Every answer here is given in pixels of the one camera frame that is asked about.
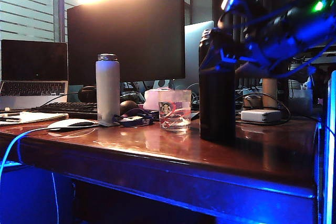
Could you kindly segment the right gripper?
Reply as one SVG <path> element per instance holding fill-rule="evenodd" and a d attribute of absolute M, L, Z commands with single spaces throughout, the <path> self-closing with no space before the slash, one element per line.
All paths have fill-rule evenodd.
<path fill-rule="evenodd" d="M 211 45 L 215 48 L 230 47 L 232 36 L 226 31 L 213 28 Z M 199 66 L 199 72 L 226 72 L 235 67 L 237 60 L 225 54 L 223 48 L 210 47 Z M 238 76 L 275 76 L 276 68 L 297 54 L 297 32 L 288 31 L 275 36 L 254 38 L 245 45 L 247 62 L 236 70 Z"/>

